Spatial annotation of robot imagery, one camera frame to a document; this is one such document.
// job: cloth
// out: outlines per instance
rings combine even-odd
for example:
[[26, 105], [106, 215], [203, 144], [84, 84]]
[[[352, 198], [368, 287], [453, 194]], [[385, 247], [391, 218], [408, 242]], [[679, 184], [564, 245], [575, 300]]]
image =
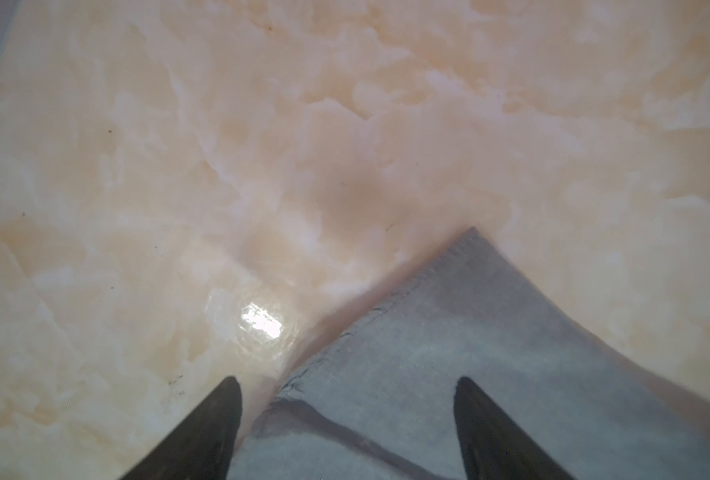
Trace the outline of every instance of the cloth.
[[710, 444], [477, 231], [296, 370], [231, 480], [456, 478], [469, 376], [577, 480], [710, 478]]

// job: beige marble tile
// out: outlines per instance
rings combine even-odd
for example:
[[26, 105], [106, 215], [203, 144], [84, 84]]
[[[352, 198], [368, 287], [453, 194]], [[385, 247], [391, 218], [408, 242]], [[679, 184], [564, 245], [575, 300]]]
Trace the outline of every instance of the beige marble tile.
[[466, 226], [710, 401], [710, 0], [24, 2], [0, 478], [113, 478], [226, 374], [254, 416]]

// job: glossy tile surface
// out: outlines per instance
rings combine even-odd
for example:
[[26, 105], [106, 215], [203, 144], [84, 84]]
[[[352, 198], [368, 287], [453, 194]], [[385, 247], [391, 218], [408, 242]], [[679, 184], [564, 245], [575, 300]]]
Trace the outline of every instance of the glossy tile surface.
[[710, 400], [710, 2], [24, 2], [0, 478], [116, 477], [228, 374], [254, 416], [470, 225]]

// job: gray cloth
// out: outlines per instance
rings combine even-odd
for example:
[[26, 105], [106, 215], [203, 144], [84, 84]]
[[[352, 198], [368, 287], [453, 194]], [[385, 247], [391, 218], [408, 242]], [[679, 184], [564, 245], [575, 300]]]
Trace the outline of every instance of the gray cloth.
[[228, 478], [464, 479], [460, 376], [577, 480], [710, 479], [710, 444], [475, 230], [294, 372]]

